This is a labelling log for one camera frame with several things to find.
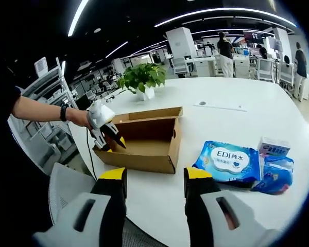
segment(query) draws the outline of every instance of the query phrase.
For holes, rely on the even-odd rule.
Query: ceiling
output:
[[[189,28],[191,32],[222,28],[265,30],[274,26],[263,21],[266,20],[298,31],[282,20],[245,11],[205,12],[155,27],[162,21],[185,13],[223,7],[262,10],[296,23],[292,15],[274,0],[89,0],[73,35],[68,37],[71,22],[81,0],[28,0],[22,4],[15,2],[21,1],[12,2],[10,8],[2,6],[5,22],[0,25],[0,56],[5,58],[22,87],[37,78],[33,64],[42,57],[47,58],[49,66],[54,65],[55,57],[60,61],[65,60],[65,77],[69,83],[79,73],[88,73],[91,67],[106,66],[115,58],[128,56],[163,41],[165,32],[181,26]],[[234,18],[235,16],[260,20]],[[195,34],[194,40],[214,34],[217,32]],[[106,58],[110,52],[127,41],[126,45]],[[84,61],[92,64],[78,71]]]

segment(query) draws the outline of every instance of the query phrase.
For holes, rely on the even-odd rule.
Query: white flower pot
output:
[[[140,100],[149,100],[155,97],[155,91],[153,87],[148,87],[147,85],[145,86],[145,93],[141,92],[139,89],[136,89],[136,94],[138,95]]]

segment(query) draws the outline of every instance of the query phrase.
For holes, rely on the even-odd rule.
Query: black cable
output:
[[[88,143],[88,128],[86,128],[86,138],[87,138],[87,147],[88,147],[88,151],[89,151],[89,156],[91,157],[91,162],[92,162],[92,168],[93,168],[93,174],[95,176],[95,181],[96,181],[96,174],[95,174],[95,169],[94,169],[94,163],[93,163],[93,158],[92,158],[92,154],[91,154],[91,149],[89,148],[89,143]]]

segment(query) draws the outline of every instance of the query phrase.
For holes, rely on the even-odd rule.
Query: blue wet wipes package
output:
[[[288,157],[260,156],[263,164],[263,178],[252,191],[279,195],[287,191],[293,182],[294,161]]]
[[[218,182],[261,180],[259,152],[229,143],[205,142],[193,167],[208,171]]]

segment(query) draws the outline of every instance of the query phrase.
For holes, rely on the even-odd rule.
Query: brown cardboard box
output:
[[[126,149],[110,143],[112,153],[96,146],[96,155],[106,164],[141,171],[175,173],[181,142],[178,117],[182,107],[134,112],[113,118],[126,142]]]

